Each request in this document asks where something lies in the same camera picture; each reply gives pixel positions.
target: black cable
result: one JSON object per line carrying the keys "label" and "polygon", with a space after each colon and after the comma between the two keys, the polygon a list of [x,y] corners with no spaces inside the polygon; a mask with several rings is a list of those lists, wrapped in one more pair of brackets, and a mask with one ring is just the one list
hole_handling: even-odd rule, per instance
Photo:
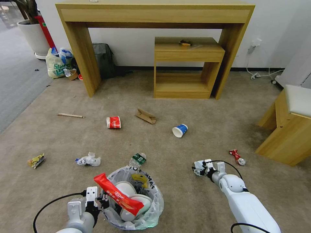
{"label": "black cable", "polygon": [[60,200],[60,199],[65,198],[65,197],[75,196],[75,195],[82,195],[82,196],[85,196],[85,195],[84,195],[85,192],[86,192],[86,190],[84,190],[84,191],[81,192],[81,193],[72,193],[72,194],[68,194],[68,195],[66,195],[66,196],[62,196],[62,197],[59,197],[59,198],[57,198],[57,199],[54,199],[53,201],[51,201],[51,202],[49,202],[48,204],[46,204],[44,207],[42,207],[42,208],[39,210],[39,212],[36,214],[36,216],[35,216],[35,218],[34,218],[34,220],[33,220],[33,224],[32,224],[32,226],[33,226],[33,231],[34,231],[35,233],[38,233],[38,232],[37,232],[37,228],[36,228],[36,221],[37,221],[37,218],[38,218],[39,214],[45,209],[45,207],[47,207],[48,205],[52,204],[53,202],[56,202],[56,201],[58,201],[58,200]]}
{"label": "black cable", "polygon": [[260,227],[258,227],[258,226],[255,226],[255,225],[252,225],[252,224],[248,224],[248,223],[234,223],[234,224],[232,224],[232,226],[231,226],[231,233],[233,233],[233,228],[235,227],[235,226],[239,226],[239,225],[243,225],[243,226],[248,226],[248,227],[253,227],[253,228],[256,228],[256,229],[258,229],[258,230],[261,230],[261,231],[263,231],[263,232],[265,232],[265,233],[270,233],[270,232],[268,232],[267,230],[265,230],[265,229],[262,229],[262,228],[260,228]]}
{"label": "black cable", "polygon": [[240,178],[243,180],[243,178],[242,178],[241,173],[239,172],[239,170],[236,169],[236,167],[233,166],[232,164],[230,164],[230,163],[228,163],[228,162],[226,162],[226,161],[223,161],[223,160],[212,160],[212,161],[208,161],[208,162],[224,162],[224,163],[230,165],[231,167],[233,167],[233,168],[237,171],[237,173],[239,173]]}

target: gray backpack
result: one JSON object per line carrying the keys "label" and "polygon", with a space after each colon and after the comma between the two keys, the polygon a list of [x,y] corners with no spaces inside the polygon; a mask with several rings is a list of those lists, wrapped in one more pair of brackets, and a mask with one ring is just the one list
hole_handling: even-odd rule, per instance
{"label": "gray backpack", "polygon": [[119,74],[116,73],[116,65],[113,62],[113,52],[108,44],[93,43],[95,57],[99,67],[102,79],[113,78]]}

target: white cushion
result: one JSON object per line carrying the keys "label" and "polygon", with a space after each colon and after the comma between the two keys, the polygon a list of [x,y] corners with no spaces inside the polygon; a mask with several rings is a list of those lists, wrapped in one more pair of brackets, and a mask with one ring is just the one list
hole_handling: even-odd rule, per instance
{"label": "white cushion", "polygon": [[285,85],[288,110],[307,117],[311,117],[311,89]]}

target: white plant pot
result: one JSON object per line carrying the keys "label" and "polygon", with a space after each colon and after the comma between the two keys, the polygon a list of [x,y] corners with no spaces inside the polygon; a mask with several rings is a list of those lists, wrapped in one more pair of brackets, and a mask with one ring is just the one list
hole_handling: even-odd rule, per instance
{"label": "white plant pot", "polygon": [[29,24],[29,20],[23,20],[17,23],[23,32],[28,44],[35,53],[36,58],[45,59],[50,48],[40,24]]}

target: small wooden shelf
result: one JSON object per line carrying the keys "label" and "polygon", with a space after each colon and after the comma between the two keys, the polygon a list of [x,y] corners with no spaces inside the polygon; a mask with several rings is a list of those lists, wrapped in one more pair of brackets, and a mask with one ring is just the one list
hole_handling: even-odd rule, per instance
{"label": "small wooden shelf", "polygon": [[[182,39],[192,46],[181,46]],[[208,99],[225,51],[213,38],[155,38],[154,97]],[[203,61],[201,74],[157,73],[158,61]]]}
{"label": "small wooden shelf", "polygon": [[199,98],[210,95],[207,84],[201,81],[201,74],[157,73],[155,98]]}

